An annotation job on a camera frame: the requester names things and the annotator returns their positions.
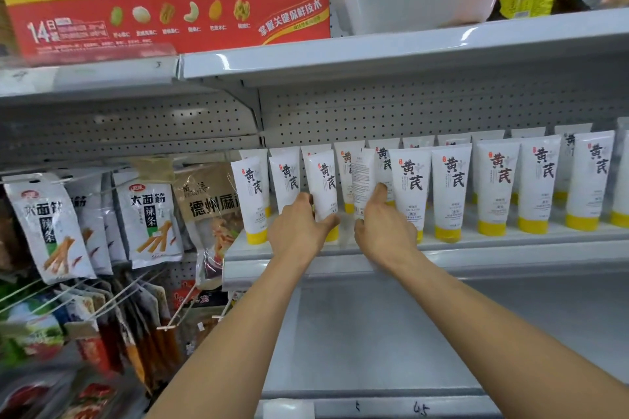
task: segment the shelf bracket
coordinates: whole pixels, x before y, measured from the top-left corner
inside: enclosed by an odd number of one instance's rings
[[[221,89],[236,98],[242,105],[245,105],[254,115],[256,129],[263,131],[262,107],[260,105],[260,93],[257,88],[247,88],[241,80],[237,82],[226,82],[217,76],[214,78],[202,78],[201,84],[209,88]]]

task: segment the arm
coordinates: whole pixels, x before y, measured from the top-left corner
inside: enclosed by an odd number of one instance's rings
[[[179,370],[146,419],[252,418],[297,282],[336,215],[315,222],[301,193],[269,229],[274,256],[258,281]]]
[[[503,415],[627,415],[624,384],[429,261],[413,225],[385,201],[378,185],[356,223],[358,245],[417,300]]]

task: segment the nut illustration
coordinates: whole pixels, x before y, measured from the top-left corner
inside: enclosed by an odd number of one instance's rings
[[[221,18],[223,13],[223,5],[220,0],[215,0],[212,5],[209,6],[209,18],[216,21]]]
[[[162,5],[162,10],[159,13],[159,20],[164,25],[170,23],[172,18],[175,16],[175,6],[170,3],[165,3]]]
[[[111,15],[109,16],[109,21],[111,25],[118,27],[122,23],[123,12],[120,7],[114,7],[111,9]]]
[[[249,18],[250,15],[250,6],[249,2],[242,2],[242,0],[237,0],[234,4],[234,17],[236,20],[242,20],[243,22]]]
[[[190,12],[184,15],[184,20],[192,24],[199,18],[199,7],[194,2],[190,2]]]
[[[151,14],[142,6],[135,7],[132,14],[133,18],[141,24],[147,24],[151,21]]]

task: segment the forearm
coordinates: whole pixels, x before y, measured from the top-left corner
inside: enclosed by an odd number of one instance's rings
[[[507,417],[620,417],[629,390],[420,252],[393,274]]]
[[[177,373],[146,419],[250,419],[303,262],[273,259]]]

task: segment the hand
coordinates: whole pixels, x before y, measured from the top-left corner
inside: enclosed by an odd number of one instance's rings
[[[274,257],[304,262],[306,266],[321,251],[325,238],[341,219],[336,214],[315,222],[312,196],[299,193],[269,228],[268,238]]]
[[[356,220],[354,237],[369,260],[392,272],[406,254],[417,253],[417,229],[386,201],[387,186],[378,183],[365,207],[365,220]]]

